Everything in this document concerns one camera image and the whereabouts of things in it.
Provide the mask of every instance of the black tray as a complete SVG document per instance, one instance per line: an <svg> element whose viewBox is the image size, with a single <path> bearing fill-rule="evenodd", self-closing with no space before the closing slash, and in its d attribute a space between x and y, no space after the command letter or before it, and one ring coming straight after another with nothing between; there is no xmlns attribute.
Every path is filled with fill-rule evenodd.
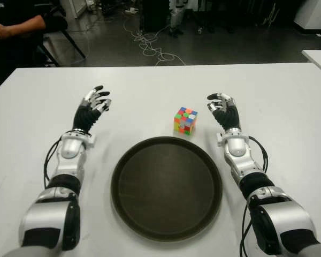
<svg viewBox="0 0 321 257"><path fill-rule="evenodd" d="M116 211L135 232L153 240L177 241L203 230L222 197L219 171L195 144L174 137L133 146L112 177Z"/></svg>

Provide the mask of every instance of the robot forearm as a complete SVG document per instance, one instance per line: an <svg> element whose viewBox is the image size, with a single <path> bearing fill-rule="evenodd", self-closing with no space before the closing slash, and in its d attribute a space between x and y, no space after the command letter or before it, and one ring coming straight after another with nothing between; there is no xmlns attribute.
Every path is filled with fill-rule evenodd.
<svg viewBox="0 0 321 257"><path fill-rule="evenodd" d="M234 100L219 93L208 99L214 100L208 108L225 130L224 135L217 135L218 145L224 147L232 177L247 200L259 247L266 254L320 257L321 244L308 213L276 187L252 158L249 137L242 134Z"/></svg>
<svg viewBox="0 0 321 257"><path fill-rule="evenodd" d="M56 170L21 223L21 246L37 245L62 251L76 247L80 239L78 196L83 181L83 164L86 147L93 145L93 138L82 130L63 134L57 149Z"/></svg>
<svg viewBox="0 0 321 257"><path fill-rule="evenodd" d="M100 99L109 92L103 86L92 89L81 101L73 130L62 135L57 148L58 164L45 190L37 197L21 221L19 244L22 248L6 256L54 256L74 249L80 239L78 197L83 181L86 149L95 138L88 131L111 100Z"/></svg>

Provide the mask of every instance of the colorful cube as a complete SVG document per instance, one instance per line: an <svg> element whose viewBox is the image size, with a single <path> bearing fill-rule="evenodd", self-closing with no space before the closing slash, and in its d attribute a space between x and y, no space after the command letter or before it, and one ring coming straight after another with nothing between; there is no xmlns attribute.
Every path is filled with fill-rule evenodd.
<svg viewBox="0 0 321 257"><path fill-rule="evenodd" d="M190 135L196 123L197 112L182 107L174 117L174 130Z"/></svg>

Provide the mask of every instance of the tangled cable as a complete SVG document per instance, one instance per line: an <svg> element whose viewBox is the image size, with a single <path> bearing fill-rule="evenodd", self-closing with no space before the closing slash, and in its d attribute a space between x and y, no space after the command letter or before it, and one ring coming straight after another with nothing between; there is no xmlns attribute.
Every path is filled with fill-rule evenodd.
<svg viewBox="0 0 321 257"><path fill-rule="evenodd" d="M178 60L180 60L184 66L186 65L185 62L178 55L171 54L168 52L163 52L161 47L154 48L152 46L152 43L154 43L158 40L159 33L161 31L167 29L169 27L169 25L162 28L156 34L153 34L153 33L142 34L142 33L138 32L137 35L135 35L133 33L133 31L130 31L129 29L126 28L126 23L128 20L129 19L126 19L125 22L123 23L124 30L127 32L130 32L134 42L140 42L139 47L140 47L140 49L143 50L142 53L144 56L151 57L151 56L157 55L158 62L156 63L155 66L157 66L161 62L171 62L171 61L175 60L176 58Z"/></svg>

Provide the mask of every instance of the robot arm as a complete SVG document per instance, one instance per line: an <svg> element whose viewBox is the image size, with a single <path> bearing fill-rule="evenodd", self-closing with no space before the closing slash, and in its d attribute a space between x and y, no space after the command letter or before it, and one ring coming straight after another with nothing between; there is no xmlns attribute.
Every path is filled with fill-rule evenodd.
<svg viewBox="0 0 321 257"><path fill-rule="evenodd" d="M95 138L88 132L99 116L108 111L109 92L103 86L92 89L81 101L73 129L62 135L57 149L58 164L45 190L37 197L21 221L19 244L5 257L56 256L74 249L80 239L78 197L83 181L86 149Z"/></svg>
<svg viewBox="0 0 321 257"><path fill-rule="evenodd" d="M232 177L247 200L260 249L269 255L321 257L309 214L276 187L252 158L234 100L222 93L212 94L208 100L213 100L208 108L225 130L224 135L217 134L218 145L224 147Z"/></svg>

